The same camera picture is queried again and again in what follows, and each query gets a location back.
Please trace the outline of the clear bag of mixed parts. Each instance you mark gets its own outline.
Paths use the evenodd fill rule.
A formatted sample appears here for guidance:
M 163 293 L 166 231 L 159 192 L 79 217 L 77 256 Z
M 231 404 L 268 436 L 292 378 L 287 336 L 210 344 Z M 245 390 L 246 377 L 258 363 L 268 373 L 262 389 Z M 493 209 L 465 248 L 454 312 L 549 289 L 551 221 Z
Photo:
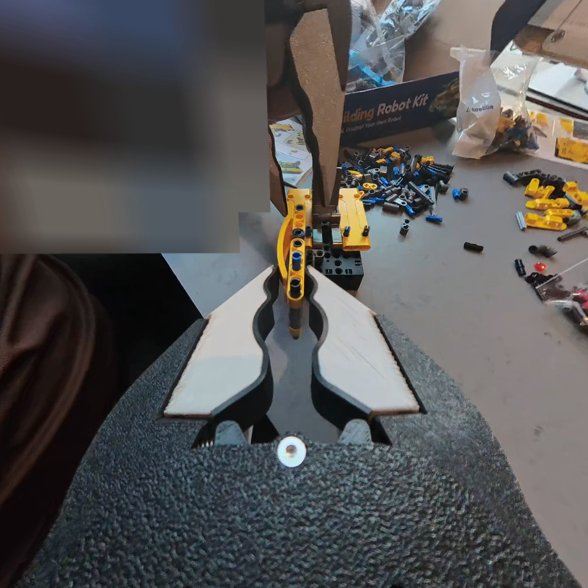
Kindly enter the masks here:
M 481 159 L 498 151 L 539 149 L 547 135 L 526 106 L 537 68 L 536 55 L 519 51 L 500 57 L 490 50 L 452 47 L 459 62 L 459 105 L 453 155 Z

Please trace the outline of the grey desk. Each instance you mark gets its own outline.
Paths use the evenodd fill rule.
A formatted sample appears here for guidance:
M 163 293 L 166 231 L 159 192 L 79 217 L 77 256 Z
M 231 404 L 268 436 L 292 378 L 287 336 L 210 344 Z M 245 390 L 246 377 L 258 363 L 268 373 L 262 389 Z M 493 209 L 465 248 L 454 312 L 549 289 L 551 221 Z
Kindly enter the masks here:
M 587 258 L 587 239 L 556 245 L 550 231 L 520 231 L 520 188 L 506 171 L 540 168 L 574 178 L 587 171 L 534 157 L 496 153 L 455 159 L 449 125 L 394 141 L 412 153 L 455 164 L 452 186 L 467 187 L 465 202 L 439 199 L 440 225 L 368 211 L 371 250 L 362 254 L 357 298 L 391 320 L 460 386 L 501 444 L 527 504 L 552 547 L 587 587 L 587 337 L 557 309 L 542 304 L 519 277 L 536 262 L 530 245 L 553 247 L 547 272 Z M 484 247 L 464 250 L 465 242 Z

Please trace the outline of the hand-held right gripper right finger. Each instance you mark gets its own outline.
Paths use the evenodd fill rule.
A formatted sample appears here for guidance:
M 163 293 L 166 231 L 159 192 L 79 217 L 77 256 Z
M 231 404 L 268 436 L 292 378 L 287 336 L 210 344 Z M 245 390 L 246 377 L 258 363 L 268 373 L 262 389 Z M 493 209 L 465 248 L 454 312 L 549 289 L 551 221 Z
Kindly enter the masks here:
M 317 269 L 306 271 L 314 409 L 340 431 L 358 421 L 366 439 L 389 439 L 383 417 L 421 412 L 377 314 Z

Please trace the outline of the person's brown sweater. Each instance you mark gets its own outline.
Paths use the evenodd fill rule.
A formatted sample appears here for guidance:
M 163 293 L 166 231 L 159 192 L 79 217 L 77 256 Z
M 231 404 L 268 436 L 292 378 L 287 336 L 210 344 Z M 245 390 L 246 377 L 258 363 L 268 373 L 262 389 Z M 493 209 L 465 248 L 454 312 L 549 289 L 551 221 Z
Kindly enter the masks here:
M 62 261 L 1 254 L 1 587 L 29 566 L 115 401 L 111 322 Z

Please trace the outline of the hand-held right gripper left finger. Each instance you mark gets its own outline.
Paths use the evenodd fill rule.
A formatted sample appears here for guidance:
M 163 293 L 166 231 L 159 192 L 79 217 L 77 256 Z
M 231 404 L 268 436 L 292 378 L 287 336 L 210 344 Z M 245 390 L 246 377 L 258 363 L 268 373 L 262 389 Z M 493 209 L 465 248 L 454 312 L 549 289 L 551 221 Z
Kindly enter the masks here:
M 273 377 L 266 338 L 275 325 L 279 272 L 269 266 L 206 318 L 164 405 L 167 419 L 249 429 L 266 416 Z

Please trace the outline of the yellow panel piece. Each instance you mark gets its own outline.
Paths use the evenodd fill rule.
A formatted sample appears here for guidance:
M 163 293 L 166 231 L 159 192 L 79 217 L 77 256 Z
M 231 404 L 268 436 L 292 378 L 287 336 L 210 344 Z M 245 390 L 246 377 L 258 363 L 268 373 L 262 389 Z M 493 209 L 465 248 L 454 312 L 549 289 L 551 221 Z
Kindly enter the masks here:
M 288 303 L 289 332 L 297 340 L 302 333 L 307 257 L 312 250 L 312 194 L 309 189 L 290 189 L 286 217 L 277 237 L 280 279 Z

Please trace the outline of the blue cardboard kit box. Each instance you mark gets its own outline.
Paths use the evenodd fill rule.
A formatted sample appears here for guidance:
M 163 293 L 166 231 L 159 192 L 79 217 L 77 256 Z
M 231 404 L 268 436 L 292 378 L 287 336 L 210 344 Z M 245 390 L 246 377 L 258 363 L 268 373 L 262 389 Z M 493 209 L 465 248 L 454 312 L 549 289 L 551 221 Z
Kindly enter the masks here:
M 454 118 L 460 63 L 451 49 L 480 49 L 494 61 L 511 44 L 524 54 L 587 65 L 587 1 L 441 1 L 408 38 L 403 81 L 347 95 L 341 145 Z

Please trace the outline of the pile of small connector pins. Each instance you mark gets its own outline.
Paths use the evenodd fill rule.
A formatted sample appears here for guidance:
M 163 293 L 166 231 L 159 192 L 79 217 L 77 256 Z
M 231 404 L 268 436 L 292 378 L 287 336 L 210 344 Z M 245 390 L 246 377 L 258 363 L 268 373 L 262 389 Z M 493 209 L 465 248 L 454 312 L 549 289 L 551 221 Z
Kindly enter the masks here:
M 437 215 L 437 201 L 447 193 L 455 164 L 412 154 L 408 146 L 344 147 L 339 151 L 341 187 L 362 194 L 366 211 L 382 208 L 409 218 Z

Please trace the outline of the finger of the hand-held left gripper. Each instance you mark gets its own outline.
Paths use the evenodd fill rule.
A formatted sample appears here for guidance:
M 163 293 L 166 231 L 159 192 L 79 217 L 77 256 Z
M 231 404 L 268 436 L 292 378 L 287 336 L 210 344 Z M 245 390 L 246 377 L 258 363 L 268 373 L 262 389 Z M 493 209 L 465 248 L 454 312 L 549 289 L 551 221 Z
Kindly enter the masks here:
M 334 213 L 339 195 L 337 162 L 345 101 L 328 4 L 302 1 L 302 14 L 289 38 L 294 74 L 291 91 L 303 119 L 313 164 L 312 214 Z
M 331 68 L 331 117 L 330 117 L 330 207 L 333 209 L 339 196 L 336 195 L 338 187 L 337 180 L 337 158 L 341 136 L 341 124 L 343 119 L 343 107 L 346 96 L 346 83 L 349 64 L 349 46 L 352 31 L 352 10 L 350 1 L 331 1 L 330 7 L 330 33 L 332 37 L 332 48 L 334 60 Z

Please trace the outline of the clear bag of black red parts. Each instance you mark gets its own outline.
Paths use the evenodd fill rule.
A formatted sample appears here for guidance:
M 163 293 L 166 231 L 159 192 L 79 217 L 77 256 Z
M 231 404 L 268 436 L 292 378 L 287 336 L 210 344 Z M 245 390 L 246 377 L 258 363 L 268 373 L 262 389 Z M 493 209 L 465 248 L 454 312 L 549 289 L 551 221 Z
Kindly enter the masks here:
M 561 273 L 532 272 L 525 282 L 534 290 L 540 301 L 561 311 L 578 329 L 587 332 L 587 283 L 566 286 Z

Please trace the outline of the yellow black brick assembly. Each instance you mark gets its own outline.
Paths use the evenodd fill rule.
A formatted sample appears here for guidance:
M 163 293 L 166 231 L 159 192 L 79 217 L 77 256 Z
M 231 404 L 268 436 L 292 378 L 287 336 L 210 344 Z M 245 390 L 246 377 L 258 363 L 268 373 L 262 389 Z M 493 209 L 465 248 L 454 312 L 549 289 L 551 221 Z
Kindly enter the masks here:
M 362 254 L 371 248 L 371 228 L 357 189 L 342 188 L 336 204 L 331 213 L 313 212 L 311 257 L 307 264 L 356 295 L 364 279 Z

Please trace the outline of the instruction booklet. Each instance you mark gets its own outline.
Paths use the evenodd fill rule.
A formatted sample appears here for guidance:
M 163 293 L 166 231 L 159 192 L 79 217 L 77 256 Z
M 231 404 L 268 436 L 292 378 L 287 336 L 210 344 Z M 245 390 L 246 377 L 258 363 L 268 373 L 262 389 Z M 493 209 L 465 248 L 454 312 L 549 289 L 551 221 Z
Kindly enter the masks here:
M 587 165 L 587 121 L 558 117 L 553 126 L 554 156 L 579 165 Z

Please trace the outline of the clear bag of blue parts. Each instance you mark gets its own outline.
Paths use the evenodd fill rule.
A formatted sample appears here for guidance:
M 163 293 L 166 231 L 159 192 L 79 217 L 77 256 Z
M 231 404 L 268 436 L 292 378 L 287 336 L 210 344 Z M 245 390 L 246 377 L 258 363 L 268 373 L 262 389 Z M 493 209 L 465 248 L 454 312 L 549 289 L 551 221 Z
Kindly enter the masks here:
M 352 33 L 346 93 L 400 84 L 406 41 L 432 15 L 441 1 L 350 1 Z

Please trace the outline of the pile of yellow beams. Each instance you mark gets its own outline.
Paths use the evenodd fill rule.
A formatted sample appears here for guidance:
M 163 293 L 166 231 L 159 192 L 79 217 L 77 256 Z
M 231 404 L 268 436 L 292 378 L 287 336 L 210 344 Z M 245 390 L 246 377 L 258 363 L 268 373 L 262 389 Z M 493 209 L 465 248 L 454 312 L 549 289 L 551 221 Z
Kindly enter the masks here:
M 587 217 L 587 190 L 575 180 L 567 180 L 540 168 L 507 171 L 503 180 L 524 191 L 523 210 L 515 215 L 520 231 L 538 229 L 560 233 Z

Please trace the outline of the folded instruction sheet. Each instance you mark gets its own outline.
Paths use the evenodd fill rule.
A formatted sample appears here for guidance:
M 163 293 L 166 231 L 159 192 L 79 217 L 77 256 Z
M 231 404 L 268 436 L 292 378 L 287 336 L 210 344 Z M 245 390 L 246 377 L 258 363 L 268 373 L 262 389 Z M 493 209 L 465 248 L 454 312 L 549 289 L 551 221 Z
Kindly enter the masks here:
M 286 185 L 301 187 L 312 174 L 313 160 L 298 118 L 290 118 L 269 125 L 275 146 L 275 156 Z

